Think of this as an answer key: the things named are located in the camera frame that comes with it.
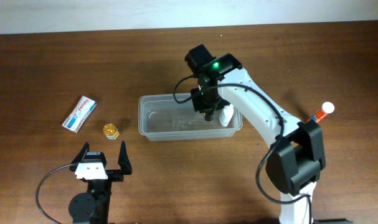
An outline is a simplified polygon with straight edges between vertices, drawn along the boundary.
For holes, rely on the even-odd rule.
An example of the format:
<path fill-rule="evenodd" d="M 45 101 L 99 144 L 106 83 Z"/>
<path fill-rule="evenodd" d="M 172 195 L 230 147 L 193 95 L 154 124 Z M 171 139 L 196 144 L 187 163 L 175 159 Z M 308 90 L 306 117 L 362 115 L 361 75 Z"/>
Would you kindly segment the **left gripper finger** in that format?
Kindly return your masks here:
<path fill-rule="evenodd" d="M 120 166 L 120 170 L 123 175 L 132 174 L 133 170 L 127 154 L 126 144 L 124 141 L 121 142 L 120 153 L 118 156 L 118 165 Z"/>
<path fill-rule="evenodd" d="M 75 156 L 75 158 L 73 159 L 73 161 L 71 162 L 72 164 L 77 164 L 79 163 L 80 161 L 82 161 L 85 157 L 85 155 L 87 154 L 87 152 L 89 151 L 89 143 L 86 142 L 82 149 L 80 150 L 80 152 Z"/>

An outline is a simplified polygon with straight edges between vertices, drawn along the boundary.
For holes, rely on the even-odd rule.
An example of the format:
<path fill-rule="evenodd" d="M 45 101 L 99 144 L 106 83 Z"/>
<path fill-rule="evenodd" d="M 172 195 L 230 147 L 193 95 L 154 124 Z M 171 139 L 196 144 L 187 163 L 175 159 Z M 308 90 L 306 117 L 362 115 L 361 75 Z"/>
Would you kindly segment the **white dropper bottle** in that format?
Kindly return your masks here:
<path fill-rule="evenodd" d="M 220 124 L 223 127 L 227 127 L 233 117 L 234 114 L 234 106 L 233 104 L 229 104 L 227 106 L 224 106 L 220 113 Z"/>

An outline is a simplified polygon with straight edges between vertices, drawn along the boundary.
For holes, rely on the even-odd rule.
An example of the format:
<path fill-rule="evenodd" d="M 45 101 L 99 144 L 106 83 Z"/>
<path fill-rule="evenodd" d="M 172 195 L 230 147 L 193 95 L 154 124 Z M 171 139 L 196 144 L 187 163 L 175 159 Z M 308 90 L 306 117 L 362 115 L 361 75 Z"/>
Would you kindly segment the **white Panadol box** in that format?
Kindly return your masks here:
<path fill-rule="evenodd" d="M 85 120 L 92 113 L 94 108 L 97 106 L 97 102 L 86 97 L 82 96 L 72 112 L 67 116 L 65 121 L 62 123 L 62 127 L 78 133 L 82 127 Z"/>

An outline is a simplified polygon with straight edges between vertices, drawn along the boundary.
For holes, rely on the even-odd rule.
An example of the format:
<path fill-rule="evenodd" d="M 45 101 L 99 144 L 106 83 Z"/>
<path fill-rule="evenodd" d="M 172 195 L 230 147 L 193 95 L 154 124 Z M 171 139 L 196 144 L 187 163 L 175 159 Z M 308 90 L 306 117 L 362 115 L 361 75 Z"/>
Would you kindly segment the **orange tube white cap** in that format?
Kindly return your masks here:
<path fill-rule="evenodd" d="M 335 106 L 331 102 L 326 101 L 322 104 L 321 108 L 307 120 L 307 122 L 314 121 L 318 123 L 322 121 L 327 115 L 333 113 L 334 110 Z"/>

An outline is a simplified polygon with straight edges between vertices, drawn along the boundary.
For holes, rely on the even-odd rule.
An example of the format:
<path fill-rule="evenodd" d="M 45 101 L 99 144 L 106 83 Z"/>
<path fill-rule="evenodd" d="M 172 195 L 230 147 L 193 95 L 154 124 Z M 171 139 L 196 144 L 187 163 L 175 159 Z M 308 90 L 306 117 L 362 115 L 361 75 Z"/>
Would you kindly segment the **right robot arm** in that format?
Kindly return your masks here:
<path fill-rule="evenodd" d="M 184 58 L 197 79 L 189 101 L 194 110 L 212 121 L 220 111 L 220 123 L 230 121 L 227 108 L 233 106 L 258 131 L 269 151 L 256 171 L 256 184 L 265 169 L 280 198 L 261 193 L 281 206 L 280 223 L 313 223 L 312 194 L 326 167 L 323 134 L 313 119 L 302 121 L 278 106 L 252 80 L 243 65 L 232 55 L 216 58 L 204 45 L 191 49 Z"/>

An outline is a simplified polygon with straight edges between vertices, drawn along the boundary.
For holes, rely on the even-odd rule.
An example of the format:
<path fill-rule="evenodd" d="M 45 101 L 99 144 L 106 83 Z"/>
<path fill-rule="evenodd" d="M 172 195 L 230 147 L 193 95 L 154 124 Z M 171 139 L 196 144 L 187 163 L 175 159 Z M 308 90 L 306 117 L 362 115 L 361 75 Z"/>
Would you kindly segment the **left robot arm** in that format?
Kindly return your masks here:
<path fill-rule="evenodd" d="M 87 184 L 87 190 L 74 196 L 69 203 L 73 223 L 108 223 L 112 183 L 122 182 L 126 175 L 132 174 L 124 141 L 121 143 L 117 163 L 119 169 L 107 169 L 104 153 L 90 152 L 87 142 L 83 145 L 70 168 L 78 180 Z"/>

